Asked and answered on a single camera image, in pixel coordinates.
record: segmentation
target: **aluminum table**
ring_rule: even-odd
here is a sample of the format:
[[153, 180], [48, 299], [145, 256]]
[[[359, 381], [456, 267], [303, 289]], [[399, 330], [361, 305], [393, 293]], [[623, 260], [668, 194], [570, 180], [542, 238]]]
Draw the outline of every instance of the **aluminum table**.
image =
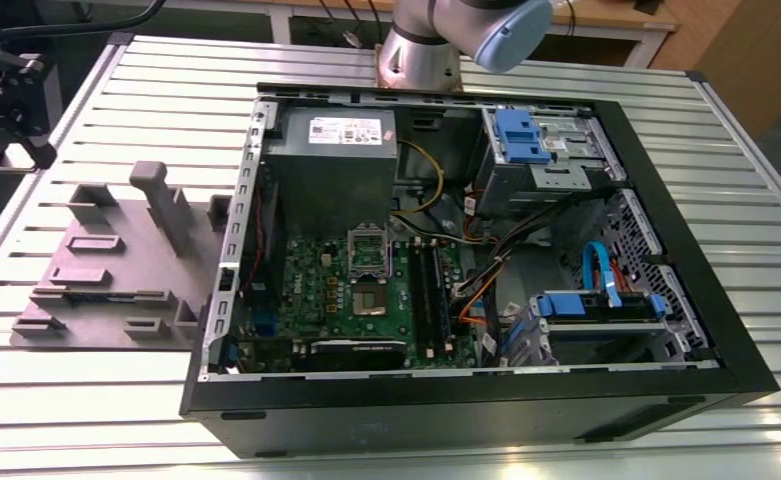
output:
[[[176, 414], [187, 352], [9, 348], [13, 315], [72, 220], [56, 204], [73, 184], [104, 182], [116, 197], [140, 198], [131, 165], [160, 160], [188, 200], [227, 194], [257, 82], [373, 85], [364, 51], [153, 37], [124, 43], [105, 47], [61, 119], [55, 166], [23, 179], [0, 216], [1, 473], [781, 477], [781, 392], [628, 443], [240, 462]], [[470, 62], [463, 83], [467, 91], [620, 102], [781, 384], [781, 180], [708, 86], [680, 72], [526, 63], [494, 75]]]

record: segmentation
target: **blue plastic latch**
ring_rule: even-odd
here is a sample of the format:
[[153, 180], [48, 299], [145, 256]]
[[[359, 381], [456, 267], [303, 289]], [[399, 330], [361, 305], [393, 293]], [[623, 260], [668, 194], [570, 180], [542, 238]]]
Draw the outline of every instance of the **blue plastic latch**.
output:
[[651, 293], [650, 300], [651, 308], [654, 309], [654, 317], [659, 319], [666, 316], [666, 301], [655, 293]]
[[542, 317], [550, 317], [552, 315], [552, 302], [550, 301], [548, 295], [538, 297], [538, 313]]
[[551, 293], [548, 295], [552, 304], [552, 313], [556, 317], [564, 315], [584, 315], [582, 299], [576, 293]]
[[540, 145], [540, 128], [526, 110], [496, 110], [494, 123], [508, 163], [550, 163], [550, 152]]
[[539, 297], [538, 311], [542, 317], [582, 316], [586, 314], [578, 293], [551, 293]]

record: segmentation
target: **black cable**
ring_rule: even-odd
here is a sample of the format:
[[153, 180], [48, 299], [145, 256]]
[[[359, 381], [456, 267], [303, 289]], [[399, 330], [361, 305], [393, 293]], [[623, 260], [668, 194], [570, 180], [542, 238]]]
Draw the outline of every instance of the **black cable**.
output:
[[65, 35], [87, 35], [92, 33], [108, 33], [117, 30], [135, 28], [145, 23], [161, 9], [164, 0], [153, 0], [147, 9], [136, 16], [115, 22], [92, 24], [37, 25], [31, 27], [13, 27], [0, 29], [0, 42], [23, 40], [39, 37], [61, 37]]
[[487, 287], [482, 294], [482, 303], [484, 304], [484, 331], [494, 339], [494, 354], [487, 355], [488, 362], [484, 362], [486, 356], [482, 355], [483, 367], [499, 366], [499, 351], [502, 350], [502, 334], [499, 331], [499, 314], [496, 313], [496, 286], [495, 283]]
[[375, 17], [375, 28], [377, 29], [377, 41], [375, 43], [377, 44], [384, 39], [384, 31], [380, 27], [380, 19], [377, 18], [377, 10], [375, 9], [372, 0], [368, 0], [368, 8], [372, 9], [372, 17]]
[[567, 8], [570, 8], [570, 10], [571, 10], [571, 19], [567, 22], [567, 36], [572, 37], [574, 31], [576, 30], [576, 12], [574, 11], [574, 4], [571, 3], [571, 0], [566, 0], [566, 1], [567, 1]]
[[333, 13], [331, 12], [331, 9], [327, 8], [327, 4], [324, 3], [324, 0], [319, 0], [319, 3], [321, 4], [321, 8], [324, 9], [324, 13], [327, 14], [327, 18], [331, 19], [331, 23], [336, 23], [336, 18], [333, 17]]
[[620, 188], [618, 185], [608, 185], [587, 192], [576, 192], [563, 196], [558, 201], [551, 203], [543, 210], [530, 214], [514, 226], [508, 229], [508, 232], [499, 238], [496, 245], [490, 252], [490, 258], [492, 259], [487, 267], [475, 273], [471, 277], [464, 280], [459, 290], [463, 290], [472, 286], [476, 282], [482, 281], [488, 277], [490, 273], [499, 267], [504, 259], [511, 254], [514, 245], [522, 241], [538, 230], [544, 228], [552, 220], [574, 205], [590, 200], [596, 200], [608, 197]]
[[[421, 203], [423, 203], [421, 195], [416, 195], [416, 205], [419, 205], [421, 207]], [[424, 210], [420, 210], [419, 213], [421, 213], [425, 216], [425, 218], [428, 220], [431, 220], [431, 223], [433, 223], [433, 226], [438, 228], [438, 231], [440, 231], [442, 233], [448, 234], [448, 232], [443, 228], [443, 225], [440, 224], [440, 221], [433, 216], [433, 214], [428, 211], [427, 208]]]
[[360, 20], [360, 16], [357, 15], [357, 11], [351, 6], [351, 2], [348, 0], [343, 0], [343, 2], [345, 2], [345, 7], [348, 7], [348, 12], [351, 12], [351, 16], [357, 21], [357, 26], [353, 28], [353, 31], [356, 32], [357, 28], [360, 28], [360, 25], [363, 24], [363, 20]]

